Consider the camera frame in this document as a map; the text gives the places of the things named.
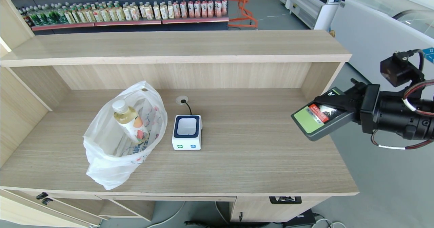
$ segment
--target wooden panel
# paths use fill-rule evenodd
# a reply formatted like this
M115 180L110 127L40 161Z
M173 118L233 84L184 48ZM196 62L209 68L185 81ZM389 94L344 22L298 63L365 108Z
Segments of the wooden panel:
M5 68L0 83L1 168L48 110Z
M55 109L71 91L52 66L12 70L51 109Z
M57 201L64 203L70 207L79 209L85 213L99 217L99 213L104 205L104 200L87 200L87 199L68 199L56 198Z
M241 222L287 222L327 198L329 197L323 197L322 200L318 201L302 201L301 204L291 205L272 204L269 200L267 202L236 201L231 205L231 222L240 222L241 212L243 213Z
M2 66L341 62L350 57L324 30L113 32L38 35L5 55Z
M135 200L111 200L128 211L144 218L147 221L152 220L154 214L155 201L135 201Z
M0 37L10 49L35 36L11 0L0 0L0 17Z
M74 219L78 219L82 222L86 222L86 223L91 224L91 225L99 225L101 223L101 218L95 217L91 214L85 213L81 210L78 210L76 208L65 205L64 203L58 202L57 200L54 200L54 201L48 203L48 205L44 205L44 204L42 204L41 200L37 200L34 196L28 195L24 192L21 192L21 191L9 191L9 192L12 194L15 194L19 197L22 197L28 201L31 201L37 205L40 205L40 206L43 206L43 207L48 208L50 210L59 212L59 213L64 214L66 216L70 216Z
M0 219L21 225L84 227L88 224L0 190Z
M136 214L133 214L132 212L126 210L125 208L121 207L120 205L110 201L110 200L104 200L104 205L102 206L101 211L99 212L100 216L106 216L106 217L123 217L123 218L140 218L142 217L137 216Z
M55 69L73 90L300 88L309 63L69 65Z
M106 200L148 200L148 201L203 201L203 202L234 202L236 197L165 197L165 196L113 196L100 195Z
M307 101L313 100L316 96L323 94L329 89L344 63L312 63L301 87Z
M291 119L306 104L300 89L159 90L169 119L166 133L125 183L106 191L86 175L89 163L82 136L101 107L119 92L72 91L3 166L0 185L137 196L358 193L331 138L312 142ZM173 150L173 119L188 112L176 104L179 95L188 96L193 113L203 118L200 151ZM57 143L58 139L67 140Z

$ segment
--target refrigerator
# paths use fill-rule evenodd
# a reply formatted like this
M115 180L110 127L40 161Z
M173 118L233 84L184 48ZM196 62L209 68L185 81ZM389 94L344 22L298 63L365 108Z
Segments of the refrigerator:
M425 79L434 78L434 10L428 7L408 0L342 0L331 30L353 54L349 63L382 91L400 91L409 84L395 88L380 74L380 62L395 51L424 50ZM409 61L418 67L419 56ZM433 95L434 87L427 87L422 98L432 100Z

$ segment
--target drawer handle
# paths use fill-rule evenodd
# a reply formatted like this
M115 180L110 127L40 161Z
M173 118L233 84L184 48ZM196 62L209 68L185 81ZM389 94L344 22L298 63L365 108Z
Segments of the drawer handle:
M36 199L37 199L37 200L41 200L41 199L44 199L44 198L46 198L46 197L48 197L48 194L47 194L46 192L43 192L43 193L37 195L37 196L36 196Z
M301 204L301 197L269 197L272 204Z
M45 198L44 200L42 200L42 204L48 205L48 203L49 203L49 202L52 202L52 201L53 201L53 199L47 197L47 198Z

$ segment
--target bottle label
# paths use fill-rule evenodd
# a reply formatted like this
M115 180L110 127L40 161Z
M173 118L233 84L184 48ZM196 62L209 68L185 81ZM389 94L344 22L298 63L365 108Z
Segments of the bottle label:
M129 137L134 143L141 143L146 139L147 130L143 125L143 121L139 116L126 124L119 124L124 130L127 137Z

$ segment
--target black cable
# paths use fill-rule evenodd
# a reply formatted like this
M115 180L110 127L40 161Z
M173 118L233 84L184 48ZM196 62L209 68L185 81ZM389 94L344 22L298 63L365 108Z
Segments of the black cable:
M181 100L181 103L185 103L189 107L190 115L192 115L190 105L187 103L187 101L183 99Z

